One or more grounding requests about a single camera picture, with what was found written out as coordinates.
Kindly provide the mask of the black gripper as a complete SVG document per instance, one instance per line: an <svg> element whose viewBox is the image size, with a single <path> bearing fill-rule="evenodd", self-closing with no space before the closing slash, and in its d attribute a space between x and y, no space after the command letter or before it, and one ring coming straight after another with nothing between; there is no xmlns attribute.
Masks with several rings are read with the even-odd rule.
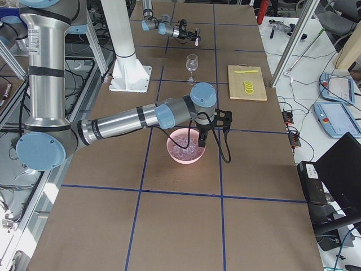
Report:
<svg viewBox="0 0 361 271"><path fill-rule="evenodd" d="M196 127L199 130L198 146L205 147L208 131L210 130L210 122L208 120L196 121Z"/></svg>
<svg viewBox="0 0 361 271"><path fill-rule="evenodd" d="M179 35L177 39L195 41L195 33L188 31L186 27L179 27Z"/></svg>

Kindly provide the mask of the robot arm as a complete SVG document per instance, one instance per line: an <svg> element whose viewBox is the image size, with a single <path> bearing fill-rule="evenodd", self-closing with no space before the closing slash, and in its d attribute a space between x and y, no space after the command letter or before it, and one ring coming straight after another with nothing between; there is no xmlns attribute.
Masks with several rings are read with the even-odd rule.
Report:
<svg viewBox="0 0 361 271"><path fill-rule="evenodd" d="M141 22L144 31L157 30L158 34L162 36L172 37L178 40L191 41L195 46L199 45L201 40L200 29L195 28L195 31L188 31L188 22L186 19L181 19L178 24L172 25L172 20L168 14L163 14L161 17L154 17L152 1L142 0L143 20Z"/></svg>
<svg viewBox="0 0 361 271"><path fill-rule="evenodd" d="M22 164L37 171L61 166L78 150L97 141L152 126L166 130L194 121L202 136L216 123L213 87L198 83L178 99L140 106L111 116L90 118L95 92L81 91L73 120L65 113L65 34L87 18L85 1L20 1L28 28L30 115L16 143Z"/></svg>

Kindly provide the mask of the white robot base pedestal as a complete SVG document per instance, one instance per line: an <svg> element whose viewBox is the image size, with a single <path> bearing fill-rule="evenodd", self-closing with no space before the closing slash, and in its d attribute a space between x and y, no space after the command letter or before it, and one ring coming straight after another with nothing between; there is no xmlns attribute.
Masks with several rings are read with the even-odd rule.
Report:
<svg viewBox="0 0 361 271"><path fill-rule="evenodd" d="M109 85L111 91L146 93L152 67L137 58L125 1L101 1L116 60Z"/></svg>

